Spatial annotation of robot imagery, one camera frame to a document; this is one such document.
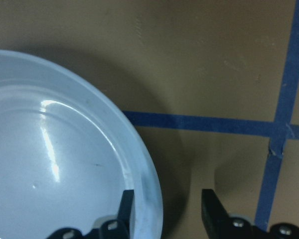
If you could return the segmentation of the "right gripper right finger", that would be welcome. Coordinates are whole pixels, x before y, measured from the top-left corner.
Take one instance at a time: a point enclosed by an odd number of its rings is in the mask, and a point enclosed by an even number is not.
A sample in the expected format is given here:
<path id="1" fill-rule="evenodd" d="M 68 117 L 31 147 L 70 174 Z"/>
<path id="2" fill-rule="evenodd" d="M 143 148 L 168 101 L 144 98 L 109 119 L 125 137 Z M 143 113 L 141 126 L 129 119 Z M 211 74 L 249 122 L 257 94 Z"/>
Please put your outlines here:
<path id="1" fill-rule="evenodd" d="M 293 224 L 264 231 L 243 217 L 230 216 L 212 189 L 202 190 L 201 217 L 210 239 L 299 239 L 299 227 Z"/>

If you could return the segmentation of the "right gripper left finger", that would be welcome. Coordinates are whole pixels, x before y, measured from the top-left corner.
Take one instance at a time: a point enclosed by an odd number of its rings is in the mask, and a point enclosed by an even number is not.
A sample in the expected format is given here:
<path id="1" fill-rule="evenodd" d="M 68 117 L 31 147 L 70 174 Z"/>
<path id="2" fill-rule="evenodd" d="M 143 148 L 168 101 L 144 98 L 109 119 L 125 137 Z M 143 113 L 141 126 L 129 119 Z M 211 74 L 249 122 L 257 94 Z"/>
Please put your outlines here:
<path id="1" fill-rule="evenodd" d="M 130 220 L 134 203 L 134 190 L 124 190 L 116 218 L 107 220 L 85 235 L 78 229 L 62 228 L 48 239 L 130 239 Z"/>

